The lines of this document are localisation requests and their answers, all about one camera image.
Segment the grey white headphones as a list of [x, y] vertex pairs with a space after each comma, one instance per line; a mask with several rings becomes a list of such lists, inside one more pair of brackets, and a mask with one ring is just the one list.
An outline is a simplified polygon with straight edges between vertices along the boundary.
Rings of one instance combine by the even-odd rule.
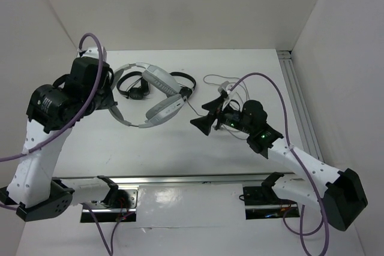
[[[142, 77], [149, 82], [150, 94], [142, 100], [124, 98], [133, 104], [147, 99], [155, 99], [158, 103], [145, 113], [145, 120], [141, 124], [134, 124], [126, 120], [118, 105], [111, 107], [109, 113], [126, 127], [145, 129], [164, 124], [178, 114], [196, 88], [195, 79], [188, 74], [177, 71], [169, 73], [156, 65], [136, 62], [125, 64], [114, 71], [115, 79], [112, 83], [112, 90], [118, 91], [116, 88], [118, 80], [133, 71], [141, 72]], [[121, 85], [121, 89], [126, 90], [137, 79], [137, 76], [129, 78]]]

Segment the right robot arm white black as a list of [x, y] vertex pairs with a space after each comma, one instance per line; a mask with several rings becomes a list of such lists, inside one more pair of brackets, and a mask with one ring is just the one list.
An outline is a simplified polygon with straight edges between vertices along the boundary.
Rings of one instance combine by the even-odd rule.
[[290, 200], [323, 209], [328, 224], [339, 231], [346, 231], [367, 207], [367, 197], [355, 171], [327, 165], [288, 144], [282, 133], [267, 123], [268, 115], [260, 102], [249, 100], [242, 110], [235, 110], [220, 96], [202, 107], [208, 114], [190, 123], [204, 135], [222, 125], [246, 133], [253, 152], [292, 172], [292, 175], [274, 172], [262, 182], [262, 197], [266, 202]]

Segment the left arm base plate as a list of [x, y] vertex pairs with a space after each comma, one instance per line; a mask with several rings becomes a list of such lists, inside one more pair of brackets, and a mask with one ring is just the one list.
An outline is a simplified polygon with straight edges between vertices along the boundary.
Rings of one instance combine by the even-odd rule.
[[117, 199], [110, 206], [100, 201], [87, 203], [99, 223], [136, 222], [139, 187], [122, 185], [118, 190]]

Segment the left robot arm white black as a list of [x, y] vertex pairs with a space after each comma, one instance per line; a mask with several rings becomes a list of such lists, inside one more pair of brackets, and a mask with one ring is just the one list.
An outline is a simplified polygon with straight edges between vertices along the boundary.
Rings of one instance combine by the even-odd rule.
[[73, 61], [69, 74], [54, 84], [37, 88], [31, 95], [24, 156], [11, 183], [1, 188], [1, 203], [15, 205], [25, 222], [56, 218], [69, 206], [98, 201], [104, 207], [118, 202], [118, 185], [105, 176], [64, 180], [53, 177], [59, 154], [72, 129], [66, 129], [49, 144], [38, 144], [59, 132], [77, 113], [89, 116], [116, 105], [111, 90], [113, 71], [109, 64], [83, 56]]

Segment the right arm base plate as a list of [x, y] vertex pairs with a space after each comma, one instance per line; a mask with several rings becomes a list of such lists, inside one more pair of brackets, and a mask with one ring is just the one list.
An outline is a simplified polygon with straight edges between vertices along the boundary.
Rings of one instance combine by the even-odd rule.
[[261, 186], [245, 186], [239, 199], [245, 205], [245, 218], [277, 219], [284, 215], [288, 218], [299, 218], [297, 203], [291, 200], [268, 200]]

